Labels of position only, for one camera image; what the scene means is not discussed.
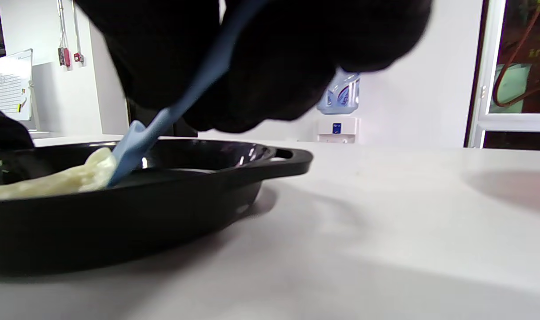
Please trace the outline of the person's right hand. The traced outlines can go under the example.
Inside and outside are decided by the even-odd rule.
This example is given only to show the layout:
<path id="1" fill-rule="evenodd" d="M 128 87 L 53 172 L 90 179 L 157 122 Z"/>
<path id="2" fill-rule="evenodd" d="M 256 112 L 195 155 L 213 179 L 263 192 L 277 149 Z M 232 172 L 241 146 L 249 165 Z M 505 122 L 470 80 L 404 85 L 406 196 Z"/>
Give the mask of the person's right hand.
<path id="1" fill-rule="evenodd" d="M 103 34 L 126 98 L 159 111 L 180 99 L 221 28 L 216 0 L 78 0 Z M 237 39 L 229 71 L 183 119 L 243 133 L 294 121 L 336 70 L 377 72 L 410 52 L 430 0 L 272 0 Z"/>

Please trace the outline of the person's left hand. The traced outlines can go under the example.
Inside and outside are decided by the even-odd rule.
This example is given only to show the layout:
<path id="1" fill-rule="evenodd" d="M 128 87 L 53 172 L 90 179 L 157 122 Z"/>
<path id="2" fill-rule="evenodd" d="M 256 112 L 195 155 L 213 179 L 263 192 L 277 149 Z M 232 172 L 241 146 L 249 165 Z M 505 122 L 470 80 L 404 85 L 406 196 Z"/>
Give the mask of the person's left hand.
<path id="1" fill-rule="evenodd" d="M 34 148 L 28 130 L 0 111 L 0 152 Z"/>

